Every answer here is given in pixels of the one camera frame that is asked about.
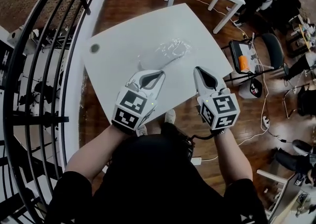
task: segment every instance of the black shirt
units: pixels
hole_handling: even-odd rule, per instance
[[[208,186],[176,141],[161,135],[130,138],[113,154],[100,188],[76,172],[59,179],[45,223],[158,222],[267,224],[253,183],[241,179],[224,197]]]

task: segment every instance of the black metal railing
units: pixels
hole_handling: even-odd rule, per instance
[[[38,58],[40,55],[40,52],[42,51],[42,44],[44,40],[47,37],[47,32],[49,31],[52,21],[56,15],[56,13],[60,10],[60,6],[62,5],[64,0],[58,0],[56,3],[56,6],[54,10],[51,12],[50,16],[48,17],[46,24],[42,30],[42,33],[37,41],[37,46],[35,49],[35,53],[33,56],[31,68],[29,70],[28,75],[28,82],[26,87],[26,94],[25,94],[25,111],[14,111],[13,110],[13,101],[14,101],[14,93],[16,91],[16,87],[19,84],[19,71],[16,69],[21,67],[21,63],[25,62],[25,59],[23,59],[23,51],[26,46],[26,43],[29,39],[30,33],[33,31],[34,25],[41,15],[45,5],[48,3],[49,0],[38,0],[34,8],[32,9],[24,27],[21,33],[21,36],[19,37],[19,40],[15,46],[15,49],[12,53],[10,64],[8,67],[8,73],[7,73],[7,80],[6,80],[6,86],[4,89],[4,97],[3,97],[3,130],[4,130],[4,142],[5,142],[5,149],[7,152],[7,160],[10,166],[10,170],[12,171],[12,177],[14,178],[19,196],[24,204],[25,210],[29,212],[31,215],[33,221],[35,223],[42,223],[43,219],[38,215],[37,211],[40,211],[41,213],[45,212],[47,210],[47,203],[45,201],[43,192],[40,187],[40,183],[38,180],[39,175],[45,175],[46,181],[48,184],[49,192],[52,194],[53,192],[53,186],[51,183],[51,178],[59,179],[61,176],[61,167],[58,164],[58,156],[57,156],[57,149],[56,149],[56,133],[55,133],[55,127],[58,126],[58,129],[61,130],[61,138],[59,139],[61,141],[61,151],[63,156],[63,163],[64,165],[67,164],[67,158],[66,158],[66,150],[65,150],[65,129],[64,129],[64,123],[69,121],[68,117],[65,117],[65,97],[66,97],[66,90],[67,90],[67,80],[69,75],[69,69],[70,69],[70,63],[73,56],[74,51],[74,44],[78,37],[79,28],[77,28],[77,31],[75,34],[71,35],[71,31],[73,30],[73,27],[76,24],[77,16],[81,10],[81,8],[84,8],[83,12],[83,18],[86,14],[90,14],[90,8],[89,4],[86,0],[79,0],[79,3],[75,5],[76,0],[71,0],[68,4],[66,10],[63,12],[63,16],[56,28],[55,35],[52,39],[52,43],[50,45],[50,50],[48,52],[46,64],[43,70],[42,75],[42,84],[40,88],[40,94],[39,94],[39,114],[38,116],[34,116],[31,113],[30,106],[33,104],[34,95],[32,93],[32,87],[33,87],[33,81],[34,81],[34,75],[35,71],[37,69],[37,63]],[[71,11],[72,7],[75,7],[75,12],[72,13],[70,24],[67,25],[67,32],[63,41],[63,44],[60,49],[59,58],[56,66],[55,71],[55,77],[54,82],[52,86],[52,92],[51,92],[51,110],[50,113],[45,112],[44,109],[44,101],[45,101],[45,86],[47,82],[48,77],[48,71],[51,68],[51,60],[54,52],[54,48],[56,47],[56,43],[58,40],[58,37],[60,36],[60,33],[62,31],[63,26],[65,26],[65,20],[67,17],[69,17],[69,12]],[[68,63],[66,65],[66,68],[64,69],[64,73],[61,76],[61,67],[63,60],[66,60],[65,57],[65,50],[68,49],[69,40],[72,40],[73,45],[71,46],[71,50],[68,52]],[[61,77],[64,78],[64,85],[62,86],[62,96],[59,97],[59,102],[61,102],[60,107],[61,109],[56,112],[56,99],[57,99],[57,92],[58,92],[58,84],[61,81]],[[44,125],[50,125],[51,130],[51,144],[45,144],[44,139]],[[14,136],[14,126],[22,125],[25,127],[25,139],[26,139],[26,149],[21,148],[19,146],[19,143],[17,143],[17,139]],[[33,156],[34,149],[32,149],[32,143],[31,143],[31,132],[30,132],[30,126],[31,125],[38,125],[39,127],[39,149],[41,153],[41,161]],[[52,148],[52,157],[53,157],[53,168],[52,164],[48,163],[46,158],[46,152],[45,147],[51,145]],[[23,181],[23,176],[28,177],[27,181],[33,180],[38,197],[34,196],[33,198],[29,196],[30,190],[28,190],[25,186],[25,182]],[[12,188],[12,181],[10,180],[10,188],[13,192]],[[17,213],[14,213],[12,217],[17,220]]]

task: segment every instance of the power strip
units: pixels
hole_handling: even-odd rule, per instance
[[[262,122],[265,125],[266,128],[270,127],[270,119],[267,118],[267,116],[262,117]]]
[[[202,158],[201,157],[193,157],[191,159],[191,162],[194,166],[198,166],[198,165],[201,165],[202,163]]]

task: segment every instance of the black sleeve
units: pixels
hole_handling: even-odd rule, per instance
[[[77,172],[65,172],[57,182],[48,206],[45,224],[79,218],[92,199],[92,187],[87,178]]]
[[[265,209],[251,180],[241,179],[229,185],[224,200],[229,211],[240,216],[240,223],[268,224]]]

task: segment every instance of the orange object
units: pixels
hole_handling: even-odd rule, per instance
[[[247,57],[245,55],[242,55],[238,58],[238,60],[239,60],[240,70],[244,73],[249,72],[250,69],[249,69]]]

